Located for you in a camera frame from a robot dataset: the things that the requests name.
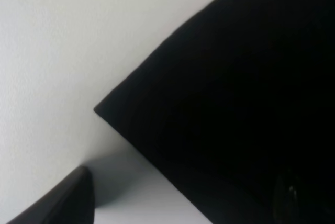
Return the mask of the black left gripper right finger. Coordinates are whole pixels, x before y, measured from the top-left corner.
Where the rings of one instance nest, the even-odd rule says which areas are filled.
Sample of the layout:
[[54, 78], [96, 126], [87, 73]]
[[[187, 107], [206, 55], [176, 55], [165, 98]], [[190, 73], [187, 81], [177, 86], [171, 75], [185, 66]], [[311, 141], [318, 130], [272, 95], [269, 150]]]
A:
[[275, 223], [312, 223], [312, 188], [292, 174], [280, 174], [273, 195]]

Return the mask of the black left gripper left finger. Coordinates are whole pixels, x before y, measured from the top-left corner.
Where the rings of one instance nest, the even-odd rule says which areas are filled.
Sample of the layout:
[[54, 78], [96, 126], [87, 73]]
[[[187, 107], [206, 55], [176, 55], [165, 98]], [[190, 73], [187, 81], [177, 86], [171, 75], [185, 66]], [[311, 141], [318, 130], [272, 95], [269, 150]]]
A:
[[94, 216], [93, 177], [79, 166], [10, 223], [93, 223]]

